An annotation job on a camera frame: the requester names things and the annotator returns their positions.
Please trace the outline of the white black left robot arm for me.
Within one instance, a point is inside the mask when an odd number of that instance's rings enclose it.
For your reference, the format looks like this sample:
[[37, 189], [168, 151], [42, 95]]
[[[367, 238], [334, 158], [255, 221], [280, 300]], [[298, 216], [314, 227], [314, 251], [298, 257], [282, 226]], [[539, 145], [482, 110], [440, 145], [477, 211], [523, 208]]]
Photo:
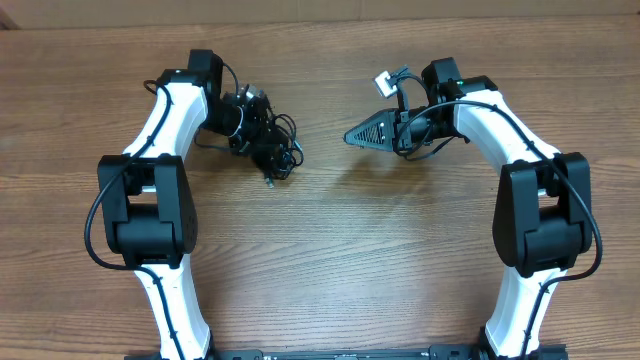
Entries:
[[87, 215], [84, 243], [99, 266], [133, 273], [149, 301], [160, 337], [157, 359], [213, 359], [213, 332], [192, 275], [198, 216], [185, 160], [197, 133], [225, 137], [236, 156], [278, 149], [262, 93], [222, 91], [227, 64], [193, 49], [183, 69], [166, 69], [144, 86], [155, 104], [136, 139], [99, 161], [99, 193]]

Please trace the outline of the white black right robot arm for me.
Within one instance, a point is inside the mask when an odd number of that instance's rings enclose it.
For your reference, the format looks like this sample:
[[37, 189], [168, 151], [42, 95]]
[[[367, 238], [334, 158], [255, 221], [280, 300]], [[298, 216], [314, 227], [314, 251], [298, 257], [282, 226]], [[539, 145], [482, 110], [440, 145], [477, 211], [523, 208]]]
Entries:
[[453, 58], [420, 74], [406, 66], [373, 79], [395, 108], [347, 131], [352, 146], [420, 161], [455, 138], [473, 143], [499, 176], [492, 223], [504, 273], [493, 313], [475, 344], [432, 345], [425, 359], [565, 359], [563, 345], [543, 345], [539, 331], [557, 286], [591, 276], [602, 261], [591, 210], [591, 177], [579, 152], [546, 143], [510, 110], [486, 76], [463, 77]]

